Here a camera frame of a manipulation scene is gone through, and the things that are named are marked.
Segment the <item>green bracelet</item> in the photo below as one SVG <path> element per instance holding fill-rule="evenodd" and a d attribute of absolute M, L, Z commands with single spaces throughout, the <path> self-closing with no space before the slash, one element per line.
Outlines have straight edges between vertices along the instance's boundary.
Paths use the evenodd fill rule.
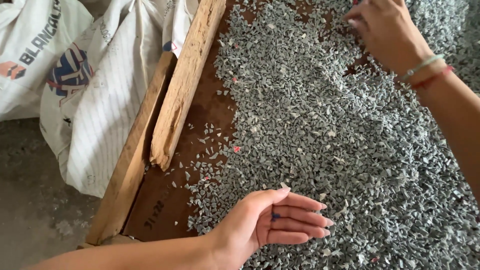
<path fill-rule="evenodd" d="M 407 74 L 405 74 L 404 76 L 402 76 L 402 80 L 403 81 L 406 81 L 408 78 L 410 78 L 415 72 L 419 71 L 420 69 L 430 65 L 431 63 L 437 61 L 438 59 L 443 59 L 445 55 L 444 54 L 438 54 L 438 55 L 434 55 L 432 57 L 430 57 L 429 59 L 427 59 L 426 61 L 424 61 L 423 63 L 421 63 L 420 65 L 418 65 L 416 68 L 414 69 L 410 69 L 407 71 Z"/>

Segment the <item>red string bracelet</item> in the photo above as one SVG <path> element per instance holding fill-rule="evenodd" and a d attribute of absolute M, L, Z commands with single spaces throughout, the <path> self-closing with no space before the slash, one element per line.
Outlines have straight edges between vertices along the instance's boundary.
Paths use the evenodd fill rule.
<path fill-rule="evenodd" d="M 419 82 L 417 84 L 412 85 L 412 89 L 418 89 L 418 88 L 427 89 L 428 86 L 430 86 L 434 81 L 436 81 L 437 79 L 439 79 L 441 77 L 445 77 L 452 70 L 454 70 L 454 68 L 451 65 L 448 65 L 446 68 L 444 68 L 442 70 L 442 72 L 440 72 L 438 74 L 435 74 L 432 77 L 430 77 L 430 78 L 428 78 L 428 79 L 426 79 L 422 82 Z"/>

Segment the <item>printed logo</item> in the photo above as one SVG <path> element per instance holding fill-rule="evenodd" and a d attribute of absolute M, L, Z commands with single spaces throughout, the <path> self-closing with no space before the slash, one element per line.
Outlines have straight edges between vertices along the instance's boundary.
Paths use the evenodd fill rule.
<path fill-rule="evenodd" d="M 78 90 L 87 88 L 93 76 L 94 72 L 88 64 L 86 51 L 72 43 L 48 75 L 47 84 L 51 91 L 55 91 L 55 95 L 64 97 L 60 100 L 61 106 Z"/>
<path fill-rule="evenodd" d="M 26 68 L 12 61 L 0 63 L 0 75 L 12 80 L 22 78 L 25 76 L 25 72 Z"/>

